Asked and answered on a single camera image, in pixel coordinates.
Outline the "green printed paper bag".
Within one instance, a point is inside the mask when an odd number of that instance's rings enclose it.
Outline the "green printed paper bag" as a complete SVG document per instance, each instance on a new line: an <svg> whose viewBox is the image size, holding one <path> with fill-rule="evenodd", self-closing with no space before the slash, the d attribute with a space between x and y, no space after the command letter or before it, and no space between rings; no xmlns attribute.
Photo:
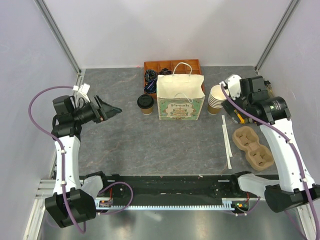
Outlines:
<svg viewBox="0 0 320 240"><path fill-rule="evenodd" d="M204 100L204 76L179 62L170 75L158 75L156 101L160 120L198 120Z"/></svg>

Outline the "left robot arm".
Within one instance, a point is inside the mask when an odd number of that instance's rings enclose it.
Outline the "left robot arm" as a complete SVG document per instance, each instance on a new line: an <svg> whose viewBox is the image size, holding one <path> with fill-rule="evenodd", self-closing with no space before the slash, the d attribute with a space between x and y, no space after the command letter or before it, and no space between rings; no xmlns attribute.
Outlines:
<svg viewBox="0 0 320 240"><path fill-rule="evenodd" d="M60 228L94 219L95 198L104 197L110 191L102 171L89 174L80 181L82 126L88 122L99 124L122 112L121 108L104 102L98 95L94 100L84 102L81 107L74 106L74 96L63 95L52 101L56 114L51 134L56 148L57 169L53 195L45 199L45 208Z"/></svg>

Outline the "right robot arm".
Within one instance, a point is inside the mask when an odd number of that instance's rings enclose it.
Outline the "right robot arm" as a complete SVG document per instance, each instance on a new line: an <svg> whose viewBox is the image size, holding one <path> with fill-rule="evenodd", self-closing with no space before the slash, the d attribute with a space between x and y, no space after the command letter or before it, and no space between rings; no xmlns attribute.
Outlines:
<svg viewBox="0 0 320 240"><path fill-rule="evenodd" d="M278 180L259 177L248 171L233 175L229 191L235 197L245 192L266 200L280 213L309 204L320 198L315 183L301 157L295 140L291 113L282 97L269 97L262 76L220 82L226 100L239 112L254 120L265 136L278 172Z"/></svg>

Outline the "black plastic cup lid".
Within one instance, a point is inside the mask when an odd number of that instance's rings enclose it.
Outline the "black plastic cup lid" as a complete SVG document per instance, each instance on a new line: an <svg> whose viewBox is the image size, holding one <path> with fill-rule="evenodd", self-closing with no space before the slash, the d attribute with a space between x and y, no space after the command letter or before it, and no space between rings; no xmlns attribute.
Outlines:
<svg viewBox="0 0 320 240"><path fill-rule="evenodd" d="M137 99L137 105L141 109L149 109L154 105L154 99L149 94L142 94Z"/></svg>

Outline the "brown paper coffee cup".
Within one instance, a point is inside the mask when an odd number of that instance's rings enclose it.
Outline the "brown paper coffee cup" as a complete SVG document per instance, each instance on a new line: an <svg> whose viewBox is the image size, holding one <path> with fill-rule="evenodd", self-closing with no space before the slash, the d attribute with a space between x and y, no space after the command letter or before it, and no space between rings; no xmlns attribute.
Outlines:
<svg viewBox="0 0 320 240"><path fill-rule="evenodd" d="M153 107L149 107L149 108L141 108L141 112L143 115L150 115L153 112Z"/></svg>

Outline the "cardboard cup carrier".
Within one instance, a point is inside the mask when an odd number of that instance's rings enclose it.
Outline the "cardboard cup carrier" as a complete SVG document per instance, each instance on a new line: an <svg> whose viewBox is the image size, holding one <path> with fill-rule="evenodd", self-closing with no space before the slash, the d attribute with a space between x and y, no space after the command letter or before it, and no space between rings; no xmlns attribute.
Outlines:
<svg viewBox="0 0 320 240"><path fill-rule="evenodd" d="M271 167L275 160L268 147L260 144L256 132L249 126L238 128L232 134L234 144L245 153L245 158L256 171Z"/></svg>

